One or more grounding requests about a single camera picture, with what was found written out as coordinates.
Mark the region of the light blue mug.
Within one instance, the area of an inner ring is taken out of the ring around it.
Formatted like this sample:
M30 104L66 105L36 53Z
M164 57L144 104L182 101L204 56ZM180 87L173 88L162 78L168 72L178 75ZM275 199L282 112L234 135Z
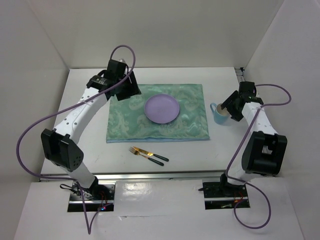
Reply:
M225 108L222 109L221 103L219 104L211 103L210 109L213 113L214 121L219 125L223 125L230 117L229 112Z

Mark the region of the green patterned cloth placemat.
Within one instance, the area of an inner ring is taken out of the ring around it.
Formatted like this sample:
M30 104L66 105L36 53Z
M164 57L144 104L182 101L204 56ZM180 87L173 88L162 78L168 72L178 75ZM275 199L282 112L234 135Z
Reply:
M139 89L141 94L129 99L110 98L107 143L209 140L201 84L140 84ZM145 115L145 103L157 94L170 95L179 104L179 114L170 123L158 124Z

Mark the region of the purple plastic plate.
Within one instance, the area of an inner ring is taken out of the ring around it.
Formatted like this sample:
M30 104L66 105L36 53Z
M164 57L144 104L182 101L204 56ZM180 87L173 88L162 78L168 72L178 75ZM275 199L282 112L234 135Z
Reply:
M144 105L144 114L156 124L167 124L177 118L180 113L178 101L168 94L151 96Z

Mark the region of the gold fork green handle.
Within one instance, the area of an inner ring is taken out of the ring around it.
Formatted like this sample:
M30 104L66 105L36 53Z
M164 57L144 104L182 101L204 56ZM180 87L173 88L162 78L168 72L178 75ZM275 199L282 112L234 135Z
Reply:
M141 156L141 157L143 157L143 158L145 158L145 159L147 159L147 160L149 160L149 161L151 161L151 162L153 162L153 163L155 163L155 164L157 164L157 165L159 165L159 166L164 166L164 163L162 163L162 162L160 162L160 161L158 161L158 160L156 160L156 159L153 159L153 158L151 158L151 157L149 157L149 156L147 156L147 155L143 155L142 153L140 153L138 150L136 150L135 148L133 148L133 147L130 147L129 148L129 151L132 153L132 154L134 154L134 155L136 155L136 156Z

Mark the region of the gold knife green handle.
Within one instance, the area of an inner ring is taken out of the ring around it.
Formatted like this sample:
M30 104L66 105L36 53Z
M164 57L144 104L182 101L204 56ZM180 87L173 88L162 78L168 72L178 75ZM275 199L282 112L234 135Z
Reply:
M145 154L145 155L147 155L147 156L149 156L149 157L154 156L154 157L156 157L156 158L158 158L158 159L161 159L161 160L163 160L163 161L166 161L166 162L169 161L169 159L168 159L167 157L164 157L164 156L155 154L155 153L150 152L150 151L143 150L143 149L138 148L138 147L135 147L135 146L134 146L133 148L134 148L136 151L138 151L138 152L140 152L140 153L142 153L142 154Z

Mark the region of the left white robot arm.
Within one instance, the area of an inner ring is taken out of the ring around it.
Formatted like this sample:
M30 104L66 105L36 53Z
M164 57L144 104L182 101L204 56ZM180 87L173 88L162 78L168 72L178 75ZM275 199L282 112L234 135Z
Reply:
M77 180L81 194L88 200L98 197L110 197L110 190L100 185L84 164L84 153L78 147L81 135L95 114L107 101L116 96L118 101L141 94L136 77L129 71L126 62L109 60L107 68L90 78L80 106L73 109L54 129L45 129L41 133L41 142L45 158Z

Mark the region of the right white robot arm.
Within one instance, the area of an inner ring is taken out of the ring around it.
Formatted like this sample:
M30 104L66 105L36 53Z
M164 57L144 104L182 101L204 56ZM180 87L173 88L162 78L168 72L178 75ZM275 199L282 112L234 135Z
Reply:
M248 124L226 171L220 176L218 190L223 196L231 196L253 178L276 176L281 170L288 140L272 127L265 107L267 104L257 95L257 85L250 81L240 82L238 90L221 105L231 119L237 122L245 119Z

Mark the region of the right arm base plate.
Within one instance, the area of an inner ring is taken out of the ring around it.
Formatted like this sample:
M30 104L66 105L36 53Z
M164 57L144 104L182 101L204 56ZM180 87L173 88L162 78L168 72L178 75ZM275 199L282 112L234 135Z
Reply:
M203 193L206 210L224 210L237 208L250 208L248 192L244 185L224 186L219 182L203 182L198 189Z

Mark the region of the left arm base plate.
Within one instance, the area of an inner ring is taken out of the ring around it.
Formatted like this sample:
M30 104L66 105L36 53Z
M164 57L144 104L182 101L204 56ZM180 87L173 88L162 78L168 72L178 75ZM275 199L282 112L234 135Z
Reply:
M83 199L87 212L96 212L100 209L101 212L113 212L114 211L114 199L115 199L115 182L107 182L104 185L107 188L107 193L99 192L97 196L91 195L86 190L83 190L82 198L79 187L76 183L72 185L60 184L62 190L69 191L69 200L68 200L68 213L80 213L83 212Z

